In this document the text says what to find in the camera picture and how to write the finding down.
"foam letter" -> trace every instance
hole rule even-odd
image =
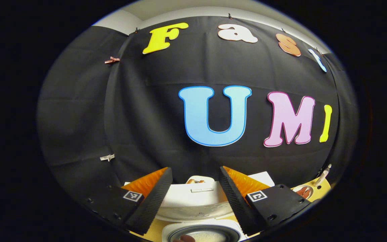
[[[324,123],[324,131],[320,136],[319,142],[326,142],[328,140],[328,131],[329,131],[329,123],[331,122],[331,113],[332,107],[329,105],[325,105],[325,123]]]
[[[295,144],[307,144],[311,140],[311,123],[313,121],[313,108],[315,101],[309,96],[304,96],[301,100],[297,114],[292,106],[289,96],[284,92],[270,92],[268,100],[273,103],[273,123],[271,125],[270,136],[264,140],[264,146],[277,147],[283,143],[280,136],[282,127],[284,128],[286,143],[290,144],[295,138]]]
[[[279,41],[278,46],[280,46],[280,48],[283,49],[284,52],[295,56],[301,55],[300,49],[296,47],[297,43],[295,43],[295,41],[292,40],[292,38],[283,34],[276,34],[275,37]]]
[[[177,38],[179,32],[179,30],[175,28],[186,29],[187,27],[189,27],[187,23],[178,23],[175,25],[153,29],[150,31],[152,37],[150,38],[149,45],[143,50],[143,54],[168,48],[169,43],[165,42],[165,38],[168,37],[170,40],[174,40]]]
[[[210,87],[186,87],[178,96],[184,101],[184,122],[190,139],[208,147],[230,145],[243,136],[246,128],[246,103],[252,90],[243,86],[229,86],[223,89],[231,100],[231,125],[223,132],[209,127],[209,98],[214,95]]]
[[[219,25],[218,27],[219,29],[223,29],[218,32],[218,35],[224,40],[242,40],[249,43],[256,43],[258,41],[258,38],[254,37],[250,30],[244,26],[224,24]]]
[[[324,67],[324,65],[322,64],[322,62],[320,61],[320,57],[312,50],[312,49],[308,49],[308,51],[314,56],[314,58],[316,59],[317,63],[319,64],[319,66],[322,68],[322,70],[324,72],[327,71],[327,69]]]

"orange soft pad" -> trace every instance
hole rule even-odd
[[[141,193],[143,194],[144,198],[146,198],[167,168],[168,167],[162,168],[141,178],[138,178],[130,184],[124,185],[122,188],[132,192]]]
[[[224,166],[223,168],[226,170],[226,172],[234,182],[235,186],[238,188],[238,191],[240,191],[244,200],[246,200],[246,195],[248,193],[254,193],[269,188],[269,186],[258,182],[257,180],[250,178],[241,172],[238,172],[226,166]]]

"black fabric backdrop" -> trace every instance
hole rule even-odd
[[[183,22],[189,27],[180,29],[175,40],[167,39],[167,49],[142,54],[152,29]],[[247,27],[258,42],[221,39],[218,26],[226,23]],[[282,51],[277,33],[295,40],[301,56]],[[248,175],[267,171],[276,184],[291,187],[314,179],[331,163],[329,181],[335,182],[356,142],[356,99],[336,57],[321,57],[324,73],[308,49],[314,46],[278,29],[216,16],[171,20],[129,37],[92,26],[60,55],[44,82],[37,112],[43,153],[61,185],[81,197],[87,187],[120,185],[166,166],[175,184],[192,175],[217,179],[218,167],[225,165]],[[120,62],[103,64],[110,56]],[[230,85],[252,89],[244,135],[225,147],[195,143],[186,134],[179,90],[213,88],[209,126],[223,131],[230,125],[223,88]],[[295,110],[304,95],[315,99],[309,143],[264,147],[272,91],[286,92]],[[333,110],[329,138],[320,143],[325,104]],[[112,153],[111,162],[100,161]]]

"white wall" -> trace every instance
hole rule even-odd
[[[271,26],[276,29],[283,28],[285,32],[291,34],[298,39],[304,41],[305,43],[317,48],[322,54],[331,52],[329,47],[326,44],[322,43],[312,32],[310,32],[305,27],[301,26],[299,23],[290,20],[288,17],[283,14],[278,13],[277,11],[270,8],[273,15],[273,18],[260,15],[254,12],[249,12],[241,9],[228,8],[228,7],[193,7],[186,9],[179,9],[172,12],[167,12],[147,20],[141,21],[139,18],[134,15],[126,12],[124,10],[115,11],[102,20],[94,24],[94,26],[103,26],[111,29],[115,29],[124,34],[130,34],[135,31],[135,28],[143,29],[154,24],[162,23],[168,20],[173,20],[177,18],[186,18],[194,16],[224,16],[228,17],[228,13],[231,14],[233,18],[240,18],[245,20],[251,20],[257,23],[262,23],[268,26]],[[284,18],[285,23],[277,20],[277,18]]]

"letter u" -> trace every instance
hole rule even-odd
[[[214,95],[210,87],[186,87],[178,96],[184,101],[184,124],[190,139],[208,147],[230,145],[243,136],[246,128],[246,103],[252,90],[243,86],[229,86],[223,89],[231,100],[231,125],[223,132],[209,127],[209,98]]]

